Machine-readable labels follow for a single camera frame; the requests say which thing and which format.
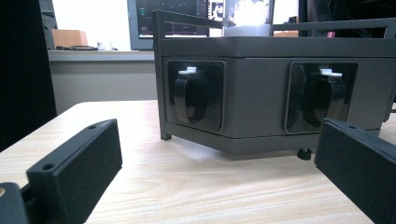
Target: black rectangular block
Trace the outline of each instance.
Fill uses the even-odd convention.
[[[33,194],[44,203],[49,223],[83,223],[121,169],[115,119],[93,124],[32,166]]]
[[[396,146],[325,119],[315,164],[375,223],[396,223]]]

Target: black knob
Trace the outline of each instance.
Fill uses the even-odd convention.
[[[303,161],[311,160],[312,151],[309,148],[300,148],[297,153],[297,157]]]

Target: black plastic bracket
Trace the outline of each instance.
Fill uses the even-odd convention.
[[[396,146],[325,119],[315,164],[374,223],[396,223]]]
[[[116,119],[85,128],[27,172],[0,184],[2,223],[83,223],[122,166]]]

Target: brass screw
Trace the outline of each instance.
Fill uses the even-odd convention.
[[[5,194],[6,194],[6,190],[3,188],[0,188],[0,198],[1,198],[1,196],[5,195]]]

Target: light wood grain surface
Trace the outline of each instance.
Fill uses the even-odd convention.
[[[231,157],[177,137],[161,140],[156,101],[75,105],[0,153],[0,182],[24,186],[30,166],[105,119],[118,120],[123,165],[88,223],[371,223],[295,152]],[[390,120],[380,136],[396,144],[396,117]]]

